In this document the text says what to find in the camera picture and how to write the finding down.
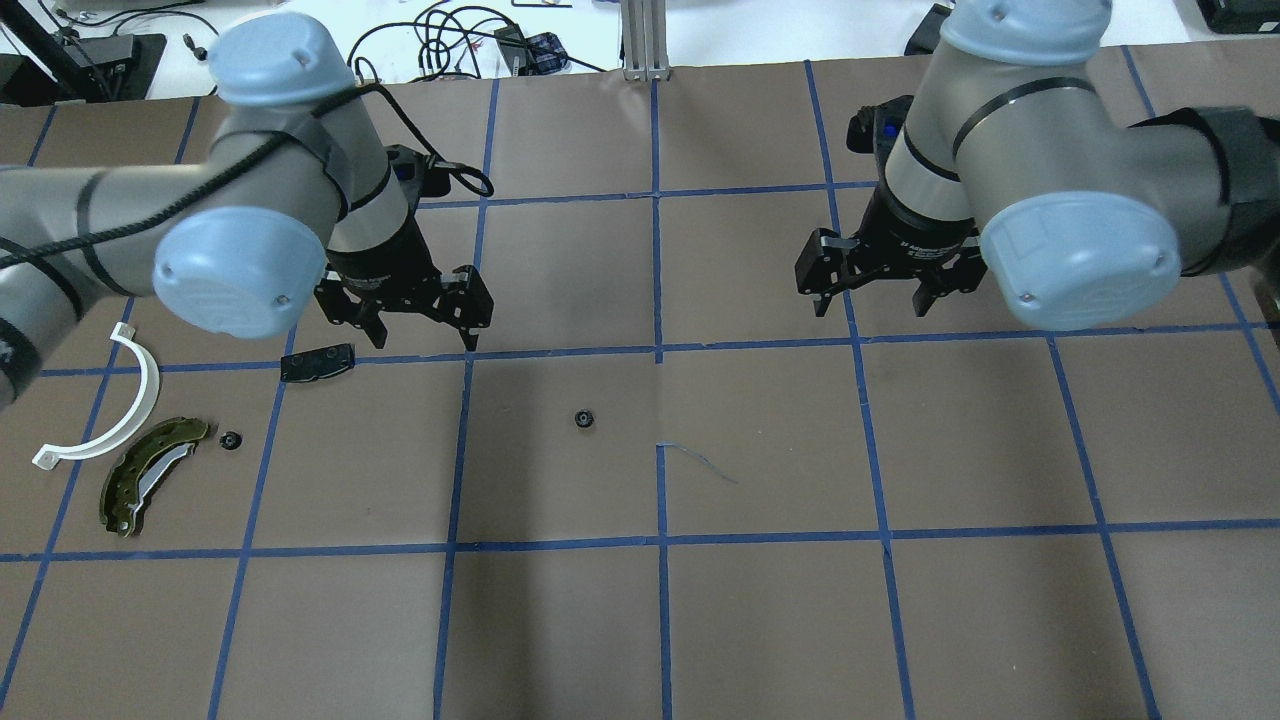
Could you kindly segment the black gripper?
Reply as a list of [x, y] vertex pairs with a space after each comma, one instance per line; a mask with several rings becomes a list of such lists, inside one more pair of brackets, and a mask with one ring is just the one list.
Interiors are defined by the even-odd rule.
[[408, 313], [458, 331], [465, 351], [477, 351], [492, 324], [494, 299], [474, 265], [442, 270], [413, 215], [389, 240], [360, 251], [326, 251], [326, 270], [314, 290], [332, 324], [361, 329], [374, 348], [384, 348], [383, 313]]

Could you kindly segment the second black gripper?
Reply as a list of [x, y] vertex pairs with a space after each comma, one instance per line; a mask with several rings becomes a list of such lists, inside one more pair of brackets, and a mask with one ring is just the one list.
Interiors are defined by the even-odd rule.
[[928, 314], [938, 299], [972, 293], [987, 277], [969, 219], [940, 220], [911, 210], [887, 186], [876, 187], [861, 224], [850, 236], [817, 228], [794, 265], [796, 291], [824, 318], [832, 299], [876, 281], [916, 281], [911, 309]]

